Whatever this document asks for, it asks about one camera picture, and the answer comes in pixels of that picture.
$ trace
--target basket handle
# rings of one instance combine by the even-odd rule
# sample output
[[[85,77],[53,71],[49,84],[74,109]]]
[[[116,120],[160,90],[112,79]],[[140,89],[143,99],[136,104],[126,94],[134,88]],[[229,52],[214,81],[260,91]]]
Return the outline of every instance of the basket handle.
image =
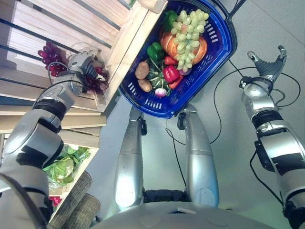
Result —
[[[233,52],[231,55],[233,55],[237,49],[237,36],[236,36],[236,31],[235,31],[235,28],[234,28],[234,25],[232,22],[232,17],[239,10],[239,8],[246,2],[246,0],[240,0],[239,3],[237,3],[235,5],[235,7],[233,8],[233,10],[231,12],[228,12],[228,10],[224,7],[224,5],[219,0],[212,0],[212,2],[214,2],[225,15],[225,22],[228,25],[228,28],[230,30],[231,37],[232,37]]]

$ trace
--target green bell pepper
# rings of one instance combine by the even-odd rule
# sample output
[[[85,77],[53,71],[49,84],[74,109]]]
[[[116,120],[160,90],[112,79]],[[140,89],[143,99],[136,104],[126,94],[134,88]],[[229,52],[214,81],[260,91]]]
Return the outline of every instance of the green bell pepper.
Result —
[[[154,42],[147,48],[147,55],[153,60],[162,60],[164,58],[164,51],[159,42]]]
[[[173,10],[167,11],[165,13],[165,17],[162,21],[164,32],[169,32],[172,30],[173,22],[176,21],[177,17],[178,17],[178,14]]]

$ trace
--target red bell pepper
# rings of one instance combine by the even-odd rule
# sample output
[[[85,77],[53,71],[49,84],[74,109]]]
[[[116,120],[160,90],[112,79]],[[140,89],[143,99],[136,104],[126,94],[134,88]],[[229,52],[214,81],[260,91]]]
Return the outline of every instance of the red bell pepper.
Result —
[[[169,84],[169,87],[171,89],[175,89],[179,85],[179,83],[181,82],[182,79],[183,79],[183,76],[179,75],[179,78],[175,82]]]
[[[179,79],[179,72],[173,65],[170,65],[163,69],[163,76],[166,82],[172,83]]]
[[[178,65],[178,62],[170,56],[165,56],[164,64],[165,65]]]

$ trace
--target bunch of grapes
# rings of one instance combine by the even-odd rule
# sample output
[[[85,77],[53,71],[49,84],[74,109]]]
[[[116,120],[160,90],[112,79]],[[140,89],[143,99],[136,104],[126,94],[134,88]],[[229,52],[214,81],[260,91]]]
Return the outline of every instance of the bunch of grapes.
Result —
[[[200,9],[192,11],[187,15],[186,11],[181,11],[177,20],[173,22],[171,33],[176,35],[174,42],[178,44],[178,70],[187,72],[192,68],[191,61],[195,58],[192,53],[199,45],[200,34],[204,32],[204,26],[209,14],[201,11]]]
[[[99,79],[85,76],[85,81],[86,81],[86,86],[88,87],[88,90],[93,90],[97,94],[104,94],[106,89],[108,88],[108,71],[105,69],[102,69],[101,67],[96,67],[95,68],[96,72],[103,76],[106,80],[105,81],[100,81]]]
[[[47,41],[46,45],[43,47],[43,50],[39,50],[37,53],[42,57],[42,62],[46,65],[46,70],[48,70],[49,64],[52,62],[60,62],[65,64],[61,56],[62,50],[51,41]],[[50,66],[50,73],[53,77],[58,77],[58,74],[65,70],[67,70],[67,68],[59,63],[54,63]]]

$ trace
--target potato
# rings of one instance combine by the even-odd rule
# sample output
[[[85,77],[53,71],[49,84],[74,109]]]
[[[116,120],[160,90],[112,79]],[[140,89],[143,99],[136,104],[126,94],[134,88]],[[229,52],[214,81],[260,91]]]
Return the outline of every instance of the potato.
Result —
[[[145,79],[149,73],[149,65],[146,61],[139,63],[137,69],[135,70],[135,77],[139,80]]]
[[[145,92],[150,92],[152,90],[152,85],[147,79],[138,80],[138,84],[140,88]]]

